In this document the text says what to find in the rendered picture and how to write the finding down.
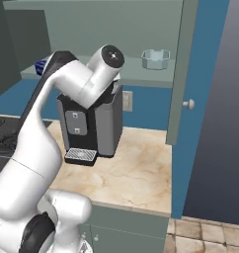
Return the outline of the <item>clear plastic tupperware container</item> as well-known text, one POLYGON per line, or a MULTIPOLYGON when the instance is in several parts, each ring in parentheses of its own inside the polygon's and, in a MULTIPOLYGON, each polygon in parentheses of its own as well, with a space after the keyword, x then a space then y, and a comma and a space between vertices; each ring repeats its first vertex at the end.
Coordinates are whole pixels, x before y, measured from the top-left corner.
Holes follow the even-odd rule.
POLYGON ((141 55, 142 67, 148 70, 164 70, 168 68, 170 51, 166 49, 146 49, 141 55))

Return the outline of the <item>grey black coffee machine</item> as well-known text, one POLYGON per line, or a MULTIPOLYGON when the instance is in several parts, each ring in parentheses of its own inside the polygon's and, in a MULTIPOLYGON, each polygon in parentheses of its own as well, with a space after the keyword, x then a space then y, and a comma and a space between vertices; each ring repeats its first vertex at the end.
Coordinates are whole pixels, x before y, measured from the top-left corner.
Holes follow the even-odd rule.
POLYGON ((70 164, 93 166, 98 157, 112 158, 122 134, 122 87, 113 82, 86 110, 69 97, 56 98, 58 117, 70 164))

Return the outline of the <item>blue aluminum foil box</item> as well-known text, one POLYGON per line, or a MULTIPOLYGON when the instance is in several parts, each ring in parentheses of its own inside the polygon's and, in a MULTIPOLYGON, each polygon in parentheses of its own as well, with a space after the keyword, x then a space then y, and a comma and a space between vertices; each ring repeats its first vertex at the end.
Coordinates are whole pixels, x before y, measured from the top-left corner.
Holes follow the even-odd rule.
POLYGON ((36 74, 37 75, 42 76, 45 64, 46 64, 46 60, 45 59, 39 60, 39 61, 37 61, 35 63, 35 70, 36 70, 36 74))

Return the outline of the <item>grey-green wall cabinet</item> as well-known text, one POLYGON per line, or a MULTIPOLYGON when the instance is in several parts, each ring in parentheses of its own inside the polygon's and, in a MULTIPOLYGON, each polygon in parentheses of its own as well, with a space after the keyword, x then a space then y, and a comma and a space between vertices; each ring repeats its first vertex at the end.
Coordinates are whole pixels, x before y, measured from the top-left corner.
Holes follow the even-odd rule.
POLYGON ((51 49, 68 49, 84 63, 102 45, 115 45, 125 58, 124 85, 173 84, 183 0, 17 0, 6 1, 4 8, 43 10, 51 49), (168 68, 143 68, 147 49, 168 50, 168 68))

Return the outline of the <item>white round door knob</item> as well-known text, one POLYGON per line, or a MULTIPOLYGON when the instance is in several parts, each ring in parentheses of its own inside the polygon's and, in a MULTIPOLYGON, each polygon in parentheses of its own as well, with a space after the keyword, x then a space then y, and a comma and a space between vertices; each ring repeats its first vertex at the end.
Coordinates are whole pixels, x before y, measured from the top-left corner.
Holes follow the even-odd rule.
POLYGON ((195 101, 190 99, 189 101, 184 101, 183 106, 186 107, 188 110, 192 110, 195 107, 195 101))

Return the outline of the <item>beige wall outlet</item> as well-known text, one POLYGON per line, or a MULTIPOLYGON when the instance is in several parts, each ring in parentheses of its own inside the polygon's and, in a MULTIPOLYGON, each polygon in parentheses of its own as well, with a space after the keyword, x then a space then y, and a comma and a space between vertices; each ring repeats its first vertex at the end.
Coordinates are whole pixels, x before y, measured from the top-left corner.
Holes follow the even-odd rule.
POLYGON ((132 92, 131 91, 122 92, 122 108, 126 112, 132 111, 132 92))

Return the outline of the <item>grey-green cabinet door with knob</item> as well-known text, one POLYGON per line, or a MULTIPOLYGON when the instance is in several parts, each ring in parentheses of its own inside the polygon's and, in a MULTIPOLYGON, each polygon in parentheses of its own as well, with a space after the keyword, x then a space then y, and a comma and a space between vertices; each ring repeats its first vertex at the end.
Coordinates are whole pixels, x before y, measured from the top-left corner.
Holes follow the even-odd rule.
POLYGON ((166 143, 177 143, 199 0, 183 0, 166 143))

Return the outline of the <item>dark grey-green cabinet door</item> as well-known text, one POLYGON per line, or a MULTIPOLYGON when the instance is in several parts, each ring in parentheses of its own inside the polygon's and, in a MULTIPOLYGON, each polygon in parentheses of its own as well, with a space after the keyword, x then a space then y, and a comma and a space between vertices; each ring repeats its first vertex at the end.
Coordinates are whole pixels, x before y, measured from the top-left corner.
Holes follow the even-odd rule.
POLYGON ((6 10, 0 0, 0 95, 50 52, 44 10, 6 10))

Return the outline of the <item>black hob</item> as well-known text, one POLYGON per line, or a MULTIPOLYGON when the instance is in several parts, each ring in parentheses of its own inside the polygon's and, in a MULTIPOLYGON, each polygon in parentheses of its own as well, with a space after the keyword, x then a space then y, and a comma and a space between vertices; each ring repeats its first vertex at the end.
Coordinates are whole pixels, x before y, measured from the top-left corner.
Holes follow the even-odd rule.
POLYGON ((0 116, 0 172, 15 151, 18 122, 18 118, 0 116))

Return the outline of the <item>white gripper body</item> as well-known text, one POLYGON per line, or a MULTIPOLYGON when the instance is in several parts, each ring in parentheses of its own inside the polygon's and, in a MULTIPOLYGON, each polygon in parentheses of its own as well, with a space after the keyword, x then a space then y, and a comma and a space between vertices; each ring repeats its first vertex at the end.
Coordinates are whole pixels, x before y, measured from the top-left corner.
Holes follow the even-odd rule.
POLYGON ((114 80, 112 81, 111 86, 110 86, 110 93, 113 92, 114 87, 115 87, 115 84, 116 84, 117 82, 119 82, 119 81, 120 81, 120 74, 118 74, 118 75, 114 78, 114 80))

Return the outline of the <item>grey-green base cabinet door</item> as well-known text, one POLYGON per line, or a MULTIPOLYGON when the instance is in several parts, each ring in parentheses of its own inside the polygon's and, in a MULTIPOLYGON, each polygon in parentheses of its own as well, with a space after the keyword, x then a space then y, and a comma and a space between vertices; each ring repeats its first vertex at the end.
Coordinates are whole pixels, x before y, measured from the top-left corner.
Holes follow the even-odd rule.
POLYGON ((163 253, 165 239, 91 226, 94 253, 163 253))

